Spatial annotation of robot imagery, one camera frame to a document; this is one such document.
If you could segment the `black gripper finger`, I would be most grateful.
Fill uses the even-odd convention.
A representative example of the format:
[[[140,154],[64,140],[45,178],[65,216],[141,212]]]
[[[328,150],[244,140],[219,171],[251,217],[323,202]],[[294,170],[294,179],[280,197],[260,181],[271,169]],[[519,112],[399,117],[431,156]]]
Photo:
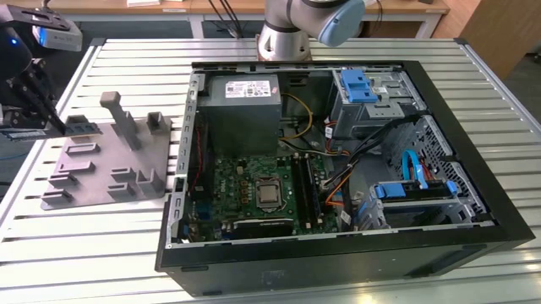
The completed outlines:
[[[36,83],[24,77],[1,81],[1,128],[40,129],[45,121],[38,106],[44,101]]]
[[[36,95],[37,101],[34,105],[40,116],[52,125],[53,129],[60,133],[65,134],[65,125],[61,122],[57,112],[56,112],[56,95],[54,87],[45,73],[45,60],[42,58],[36,58],[30,60],[29,65],[29,81],[30,88]]]

